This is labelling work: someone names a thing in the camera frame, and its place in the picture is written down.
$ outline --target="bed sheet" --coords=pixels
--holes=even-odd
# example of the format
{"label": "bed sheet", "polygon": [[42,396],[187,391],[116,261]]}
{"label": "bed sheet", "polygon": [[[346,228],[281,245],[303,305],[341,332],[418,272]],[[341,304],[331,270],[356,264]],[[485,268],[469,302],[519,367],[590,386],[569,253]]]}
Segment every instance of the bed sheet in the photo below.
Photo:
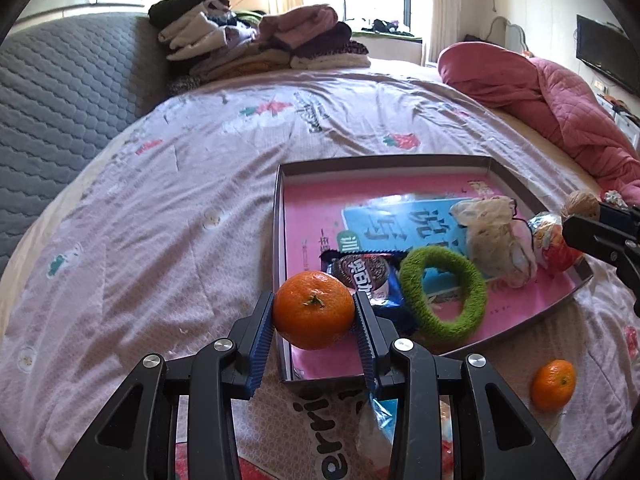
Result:
{"label": "bed sheet", "polygon": [[[409,63],[249,76],[165,102],[47,208],[2,277],[0,319],[14,315],[0,350],[0,427],[36,480],[54,477],[140,356],[197,351],[270,287],[279,164],[402,153],[385,142],[390,132],[415,134],[417,153],[494,156],[551,209],[574,189],[598,191],[519,121]],[[574,363],[572,401],[534,414],[578,478],[629,429],[640,384],[626,339],[638,326],[632,295],[611,268],[591,264],[595,278],[576,301],[485,352],[525,402],[540,365]],[[299,400],[278,383],[271,355],[255,399],[234,403],[240,455],[284,480],[322,478],[326,465]],[[328,438],[349,478],[369,478],[351,400],[327,396],[323,416],[337,421]]]}

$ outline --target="black tv screen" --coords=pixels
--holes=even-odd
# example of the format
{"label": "black tv screen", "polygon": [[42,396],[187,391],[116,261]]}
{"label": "black tv screen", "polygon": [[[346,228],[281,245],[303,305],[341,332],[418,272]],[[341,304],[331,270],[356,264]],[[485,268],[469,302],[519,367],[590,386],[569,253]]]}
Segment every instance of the black tv screen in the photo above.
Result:
{"label": "black tv screen", "polygon": [[578,15],[576,57],[640,96],[640,56],[622,32]]}

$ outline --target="green fuzzy ring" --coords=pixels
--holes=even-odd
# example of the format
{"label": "green fuzzy ring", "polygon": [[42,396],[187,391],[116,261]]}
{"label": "green fuzzy ring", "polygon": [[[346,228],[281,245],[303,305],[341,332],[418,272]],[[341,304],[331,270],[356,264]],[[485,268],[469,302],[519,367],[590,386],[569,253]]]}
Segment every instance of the green fuzzy ring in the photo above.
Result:
{"label": "green fuzzy ring", "polygon": [[[448,270],[458,277],[465,303],[453,321],[442,321],[425,303],[422,275],[427,267]],[[412,250],[400,264],[400,285],[407,303],[418,317],[422,334],[433,343],[453,343],[469,337],[484,318],[487,294],[482,274],[461,254],[440,246]]]}

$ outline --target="gray quilted mattress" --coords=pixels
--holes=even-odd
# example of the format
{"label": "gray quilted mattress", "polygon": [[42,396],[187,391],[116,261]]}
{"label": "gray quilted mattress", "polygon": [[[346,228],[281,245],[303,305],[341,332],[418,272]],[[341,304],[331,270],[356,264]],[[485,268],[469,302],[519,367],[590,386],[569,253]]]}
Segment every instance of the gray quilted mattress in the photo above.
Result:
{"label": "gray quilted mattress", "polygon": [[0,274],[47,204],[166,98],[156,35],[144,14],[88,14],[0,47]]}

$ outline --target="wall switch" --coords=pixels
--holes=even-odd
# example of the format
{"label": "wall switch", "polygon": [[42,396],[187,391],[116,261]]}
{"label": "wall switch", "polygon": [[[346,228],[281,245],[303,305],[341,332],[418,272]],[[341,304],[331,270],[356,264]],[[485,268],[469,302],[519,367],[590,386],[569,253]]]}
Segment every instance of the wall switch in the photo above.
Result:
{"label": "wall switch", "polygon": [[600,90],[603,94],[609,93],[609,87],[606,86],[600,79],[593,80],[593,86],[595,86],[598,90]]}

